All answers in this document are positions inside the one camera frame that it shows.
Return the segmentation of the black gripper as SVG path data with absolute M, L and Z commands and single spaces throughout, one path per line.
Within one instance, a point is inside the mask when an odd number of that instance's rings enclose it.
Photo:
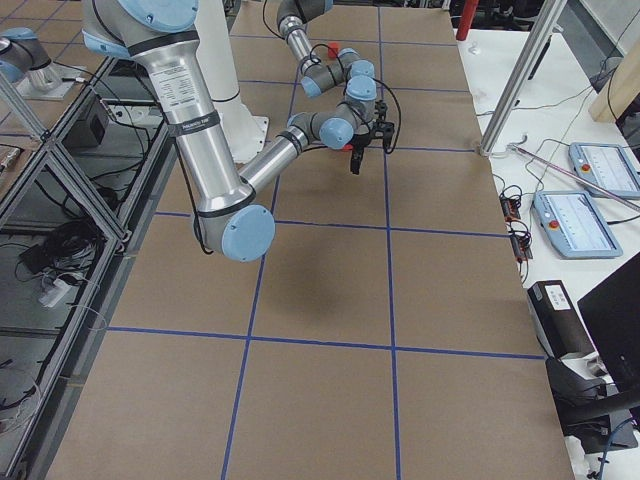
M 388 106 L 383 100 L 377 100 L 374 107 L 374 118 L 365 125 L 363 133 L 356 133 L 350 145 L 353 146 L 350 158 L 350 172 L 359 175 L 364 159 L 365 148 L 373 140 L 381 140 L 385 153 L 393 153 L 395 149 L 395 124 L 387 121 Z

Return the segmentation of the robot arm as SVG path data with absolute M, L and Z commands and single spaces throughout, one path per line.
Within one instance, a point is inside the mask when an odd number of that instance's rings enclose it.
M 373 63 L 354 49 L 334 50 L 333 60 L 324 60 L 318 54 L 320 49 L 330 52 L 332 47 L 319 43 L 313 45 L 306 27 L 332 8 L 333 2 L 330 0 L 287 0 L 282 1 L 277 10 L 278 33 L 298 62 L 300 84 L 310 98 L 346 84 L 353 77 L 373 78 L 375 75 Z
M 276 34 L 298 63 L 309 97 L 342 87 L 329 112 L 293 116 L 266 147 L 249 148 L 257 120 L 239 97 L 224 10 L 217 1 L 86 1 L 83 36 L 88 49 L 140 64 L 147 72 L 168 132 L 188 166 L 194 232 L 202 249 L 249 262 L 263 256 L 275 235 L 270 211 L 256 195 L 297 157 L 321 147 L 352 150 L 358 173 L 365 148 L 379 140 L 396 146 L 400 126 L 386 118 L 374 65 L 346 48 L 323 61 L 306 25 L 327 13 L 328 1 L 283 1 Z

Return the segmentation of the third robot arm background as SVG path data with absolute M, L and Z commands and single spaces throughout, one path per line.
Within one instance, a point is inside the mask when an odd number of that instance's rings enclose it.
M 61 83 L 50 55 L 27 27 L 1 32 L 1 73 L 11 84 L 27 78 L 41 92 L 51 91 Z

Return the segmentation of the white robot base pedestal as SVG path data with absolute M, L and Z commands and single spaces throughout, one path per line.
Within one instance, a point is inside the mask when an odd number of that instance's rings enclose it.
M 265 146 L 269 118 L 253 115 L 242 101 L 223 2 L 199 1 L 195 27 L 197 59 L 233 159 L 248 163 Z

